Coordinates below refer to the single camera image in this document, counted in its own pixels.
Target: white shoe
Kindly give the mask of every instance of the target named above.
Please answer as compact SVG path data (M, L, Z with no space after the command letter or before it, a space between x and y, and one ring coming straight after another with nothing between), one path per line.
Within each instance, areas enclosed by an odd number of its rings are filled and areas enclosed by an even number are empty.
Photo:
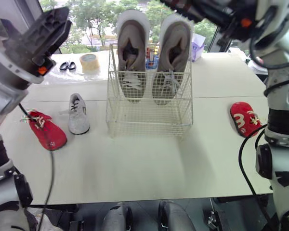
M86 133L90 129L86 104L78 93L72 94L70 98L68 129L76 135Z
M150 23L147 16L137 10L124 11L118 17L118 70L145 71L146 46ZM119 73L119 82L125 97L142 98L146 76L137 73Z

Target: shoe insole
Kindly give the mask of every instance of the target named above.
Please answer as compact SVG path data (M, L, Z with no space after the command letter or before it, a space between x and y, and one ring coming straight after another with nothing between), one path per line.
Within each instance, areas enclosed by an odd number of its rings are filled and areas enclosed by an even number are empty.
M181 40L178 42L178 44L177 44L175 47L173 47L173 48L170 49L170 52L169 52L169 61L170 61L171 64L172 64L173 60L174 60L178 55L180 55L181 52L182 52L182 49L181 49L181 47L180 47L180 43L181 43Z
M123 50L123 59L126 61L129 59L130 55L138 55L138 49L137 48L134 48L132 45L131 45L131 41L129 40L126 47L124 48Z

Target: wire basket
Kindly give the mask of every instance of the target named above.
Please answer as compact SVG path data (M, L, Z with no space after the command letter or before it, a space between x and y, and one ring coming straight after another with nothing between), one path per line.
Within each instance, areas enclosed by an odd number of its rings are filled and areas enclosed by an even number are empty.
M173 75L156 70L127 72L117 70L116 53L111 45L106 107L110 135L182 137L193 124L190 61L185 72Z

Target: white shoelace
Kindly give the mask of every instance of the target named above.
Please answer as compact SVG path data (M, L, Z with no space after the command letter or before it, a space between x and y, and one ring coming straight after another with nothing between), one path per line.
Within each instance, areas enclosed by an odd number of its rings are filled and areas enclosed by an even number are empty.
M169 74L164 74L163 76L165 77L164 84L163 86L159 87L159 89L162 89L161 95L164 94L165 88L170 88L173 95L176 95L177 93L180 94L178 92L180 88L180 84L175 79L174 72L172 70L169 70Z
M140 79L136 73L125 73L122 86L128 89L142 90Z
M34 119L36 119L36 121L37 121L38 124L39 124L39 126L38 126L37 124L34 124L34 126L35 126L37 129L44 127L44 124L45 124L44 117L42 117L42 116L37 116L37 117L34 117Z
M247 113L255 116L255 118L250 117L250 120L251 120L251 124L257 125L259 123L258 115L256 113L254 113L253 111L248 111Z
M78 116L80 115L78 103L79 103L79 101L77 101L77 102L75 102L75 103L70 103L70 109L61 111L61 112L59 112L59 114L61 114L61 115L63 115L63 114L70 114L70 115L72 115L74 118L78 117Z

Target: red slipper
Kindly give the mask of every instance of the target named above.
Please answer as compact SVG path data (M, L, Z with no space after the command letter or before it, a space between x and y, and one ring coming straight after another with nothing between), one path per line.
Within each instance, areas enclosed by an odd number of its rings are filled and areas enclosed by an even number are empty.
M51 121L49 115L37 111L28 113L36 120L29 120L29 125L45 149L54 151L66 144L66 134Z
M243 137L248 137L254 130L261 127L257 114L254 113L253 108L246 102L234 103L231 106L230 115L238 133Z

